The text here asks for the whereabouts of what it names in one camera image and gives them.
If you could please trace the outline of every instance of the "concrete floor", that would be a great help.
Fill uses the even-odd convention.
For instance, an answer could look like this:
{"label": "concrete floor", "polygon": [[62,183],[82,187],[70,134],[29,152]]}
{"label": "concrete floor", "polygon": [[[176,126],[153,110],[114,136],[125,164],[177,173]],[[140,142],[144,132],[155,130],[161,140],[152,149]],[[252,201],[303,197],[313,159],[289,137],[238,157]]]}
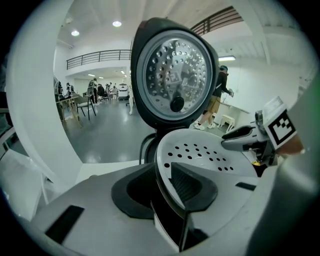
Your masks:
{"label": "concrete floor", "polygon": [[[102,101],[95,106],[96,116],[90,108],[90,121],[87,109],[83,109],[85,116],[79,109],[82,128],[73,118],[67,118],[63,125],[65,133],[83,163],[117,163],[139,158],[142,140],[155,131],[143,121],[136,106],[133,107],[133,114],[129,115],[127,102]],[[65,117],[70,115],[71,112],[65,109]],[[228,127],[208,129],[207,123],[204,126],[206,132],[219,137],[226,133]],[[14,143],[11,149],[27,156],[20,141]]]}

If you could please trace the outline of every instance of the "metal railing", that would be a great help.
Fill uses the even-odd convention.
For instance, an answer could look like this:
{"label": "metal railing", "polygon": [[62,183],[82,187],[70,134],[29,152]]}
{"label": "metal railing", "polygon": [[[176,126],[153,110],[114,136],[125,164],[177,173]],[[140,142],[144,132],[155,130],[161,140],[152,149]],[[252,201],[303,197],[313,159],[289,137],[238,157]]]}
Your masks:
{"label": "metal railing", "polygon": [[[204,34],[209,33],[210,31],[242,21],[243,19],[236,11],[236,9],[230,6],[205,18],[204,20],[193,26],[191,30],[199,36],[203,36]],[[104,50],[74,57],[66,61],[66,69],[68,70],[74,67],[82,66],[84,64],[95,62],[121,60],[131,60],[130,49]]]}
{"label": "metal railing", "polygon": [[131,60],[131,50],[104,50],[88,53],[66,61],[66,69],[94,62]]}
{"label": "metal railing", "polygon": [[215,14],[205,18],[198,24],[194,25],[191,30],[198,34],[199,36],[203,36],[206,33],[209,33],[213,30],[222,28],[224,26],[243,22],[244,20],[240,16],[240,14],[234,9],[232,6],[225,8],[221,11],[216,12]]}

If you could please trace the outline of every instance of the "white sneaker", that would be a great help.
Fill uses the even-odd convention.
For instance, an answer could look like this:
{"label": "white sneaker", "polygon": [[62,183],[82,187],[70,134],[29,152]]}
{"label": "white sneaker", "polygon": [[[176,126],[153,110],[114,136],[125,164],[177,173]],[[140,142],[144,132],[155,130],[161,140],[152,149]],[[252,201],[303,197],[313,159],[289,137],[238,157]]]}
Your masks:
{"label": "white sneaker", "polygon": [[203,127],[203,125],[199,125],[198,123],[195,123],[194,125],[194,128],[198,129],[198,130],[201,130],[203,131],[205,128]]}
{"label": "white sneaker", "polygon": [[212,129],[212,128],[215,128],[216,127],[216,124],[213,122],[211,125],[208,125],[208,129]]}

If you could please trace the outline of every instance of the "man in black jacket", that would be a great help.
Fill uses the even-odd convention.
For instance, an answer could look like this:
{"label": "man in black jacket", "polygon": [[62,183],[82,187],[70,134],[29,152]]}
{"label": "man in black jacket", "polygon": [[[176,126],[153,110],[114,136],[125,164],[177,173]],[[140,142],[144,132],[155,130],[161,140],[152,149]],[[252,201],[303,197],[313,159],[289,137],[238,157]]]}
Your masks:
{"label": "man in black jacket", "polygon": [[208,120],[209,129],[214,128],[216,125],[212,122],[213,113],[217,113],[220,107],[221,94],[222,92],[229,94],[231,97],[234,96],[234,92],[227,89],[227,79],[228,79],[228,68],[224,65],[220,66],[220,71],[218,79],[216,81],[215,90],[211,96],[210,102],[206,107],[206,113],[201,118],[200,122],[194,124],[194,128],[199,130],[204,130],[205,127],[202,125],[206,120]]}

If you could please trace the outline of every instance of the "black knob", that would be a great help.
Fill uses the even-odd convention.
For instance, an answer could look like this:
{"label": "black knob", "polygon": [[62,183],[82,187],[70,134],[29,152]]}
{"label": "black knob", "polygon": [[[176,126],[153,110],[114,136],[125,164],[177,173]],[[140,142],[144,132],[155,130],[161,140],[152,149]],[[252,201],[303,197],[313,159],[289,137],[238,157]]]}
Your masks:
{"label": "black knob", "polygon": [[170,109],[173,111],[173,112],[179,112],[180,110],[182,110],[182,108],[184,107],[185,105],[185,100],[184,98],[178,96],[178,97],[175,97],[171,103],[170,103]]}

